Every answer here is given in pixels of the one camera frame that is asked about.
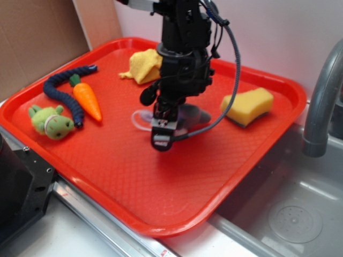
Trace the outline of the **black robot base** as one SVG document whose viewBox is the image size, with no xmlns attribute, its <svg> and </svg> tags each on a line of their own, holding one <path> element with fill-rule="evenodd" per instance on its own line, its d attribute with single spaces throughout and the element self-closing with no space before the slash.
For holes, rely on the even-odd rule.
<svg viewBox="0 0 343 257">
<path fill-rule="evenodd" d="M 13 150 L 1 137 L 1 247 L 47 210 L 56 171 L 33 150 Z"/>
</svg>

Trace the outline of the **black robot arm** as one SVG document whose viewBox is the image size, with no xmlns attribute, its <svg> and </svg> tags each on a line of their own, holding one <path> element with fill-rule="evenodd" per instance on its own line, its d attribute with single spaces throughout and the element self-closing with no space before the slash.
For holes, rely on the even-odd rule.
<svg viewBox="0 0 343 257">
<path fill-rule="evenodd" d="M 199 1 L 121 1 L 132 9 L 163 17 L 161 78 L 140 95 L 143 105 L 153 105 L 151 144 L 165 152 L 172 147 L 187 97 L 198 96 L 212 83 L 214 71 L 206 48 L 211 21 L 200 11 Z"/>
</svg>

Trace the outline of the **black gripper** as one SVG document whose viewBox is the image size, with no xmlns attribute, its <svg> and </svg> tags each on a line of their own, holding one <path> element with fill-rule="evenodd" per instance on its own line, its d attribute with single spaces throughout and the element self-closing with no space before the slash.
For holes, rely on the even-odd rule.
<svg viewBox="0 0 343 257">
<path fill-rule="evenodd" d="M 175 52 L 158 44 L 157 52 L 162 56 L 160 78 L 140 95 L 140 102 L 149 106 L 154 102 L 151 121 L 151 144 L 166 152 L 173 145 L 178 124 L 178 105 L 187 97 L 198 96 L 212 84 L 214 70 L 210 67 L 211 57 L 205 48 Z"/>
</svg>

